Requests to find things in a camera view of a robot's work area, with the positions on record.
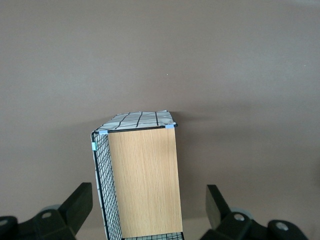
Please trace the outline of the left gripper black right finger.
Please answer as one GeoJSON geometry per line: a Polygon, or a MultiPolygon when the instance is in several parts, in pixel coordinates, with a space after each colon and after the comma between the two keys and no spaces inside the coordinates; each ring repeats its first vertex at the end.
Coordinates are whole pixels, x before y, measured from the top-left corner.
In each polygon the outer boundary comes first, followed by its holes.
{"type": "Polygon", "coordinates": [[[295,224],[285,220],[271,220],[262,226],[247,214],[232,211],[218,187],[206,186],[205,210],[211,229],[206,240],[306,240],[295,224]]]}

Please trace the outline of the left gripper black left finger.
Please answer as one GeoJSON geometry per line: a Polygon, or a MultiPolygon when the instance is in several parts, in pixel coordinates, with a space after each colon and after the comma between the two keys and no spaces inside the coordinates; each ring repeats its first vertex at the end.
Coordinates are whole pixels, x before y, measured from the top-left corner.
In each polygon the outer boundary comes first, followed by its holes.
{"type": "Polygon", "coordinates": [[[57,208],[46,209],[18,223],[15,216],[0,217],[2,240],[75,240],[93,208],[92,183],[83,182],[57,208]]]}

